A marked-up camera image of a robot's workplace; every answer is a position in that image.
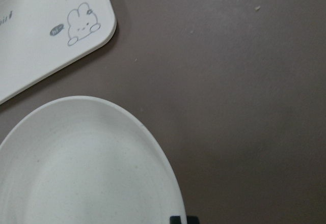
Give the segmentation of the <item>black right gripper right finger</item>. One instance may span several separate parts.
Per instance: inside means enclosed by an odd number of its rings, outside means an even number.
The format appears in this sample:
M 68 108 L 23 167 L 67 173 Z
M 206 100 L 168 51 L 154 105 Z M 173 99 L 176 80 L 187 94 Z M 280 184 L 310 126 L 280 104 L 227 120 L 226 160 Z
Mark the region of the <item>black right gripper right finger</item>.
M 197 216 L 188 215 L 186 217 L 187 224 L 200 224 L 200 220 Z

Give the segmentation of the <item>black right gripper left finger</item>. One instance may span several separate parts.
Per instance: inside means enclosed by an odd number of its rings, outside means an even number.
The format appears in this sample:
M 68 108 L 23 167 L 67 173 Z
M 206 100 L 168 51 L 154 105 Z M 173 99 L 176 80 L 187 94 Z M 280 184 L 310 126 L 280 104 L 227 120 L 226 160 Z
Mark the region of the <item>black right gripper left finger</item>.
M 180 216 L 171 216 L 170 224 L 181 224 L 181 217 Z

